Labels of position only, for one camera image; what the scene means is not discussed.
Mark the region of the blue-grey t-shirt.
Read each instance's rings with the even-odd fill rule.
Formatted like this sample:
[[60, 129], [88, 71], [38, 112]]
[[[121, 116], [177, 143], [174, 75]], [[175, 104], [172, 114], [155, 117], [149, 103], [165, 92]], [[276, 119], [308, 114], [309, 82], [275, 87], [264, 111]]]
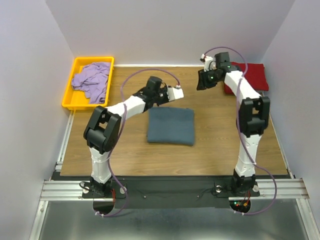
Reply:
[[153, 107], [148, 111], [147, 142], [193, 146], [195, 112], [190, 108]]

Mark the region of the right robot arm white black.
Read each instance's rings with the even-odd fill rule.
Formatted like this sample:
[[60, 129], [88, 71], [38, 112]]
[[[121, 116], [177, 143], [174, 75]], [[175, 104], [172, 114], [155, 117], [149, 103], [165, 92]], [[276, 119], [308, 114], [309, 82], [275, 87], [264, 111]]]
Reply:
[[234, 194], [245, 193], [256, 182], [256, 155], [265, 129], [269, 125], [270, 99], [258, 93], [245, 78], [246, 71], [230, 61], [228, 52], [214, 57], [203, 54], [204, 67], [198, 71], [198, 91], [213, 88], [219, 82], [228, 86], [236, 97], [236, 128], [240, 139], [239, 154], [231, 178]]

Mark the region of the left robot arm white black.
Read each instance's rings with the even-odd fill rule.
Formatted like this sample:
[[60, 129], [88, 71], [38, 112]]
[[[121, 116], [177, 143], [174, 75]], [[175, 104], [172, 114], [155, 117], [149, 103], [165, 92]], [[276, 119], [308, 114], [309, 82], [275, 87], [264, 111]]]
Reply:
[[83, 137], [89, 147], [92, 171], [89, 182], [81, 183], [83, 191], [102, 198], [112, 193], [112, 173], [108, 167], [111, 152], [120, 138], [125, 121], [142, 114], [154, 105], [172, 102], [175, 88], [166, 85], [162, 79], [151, 76], [146, 86], [128, 99], [109, 106], [97, 106], [88, 121]]

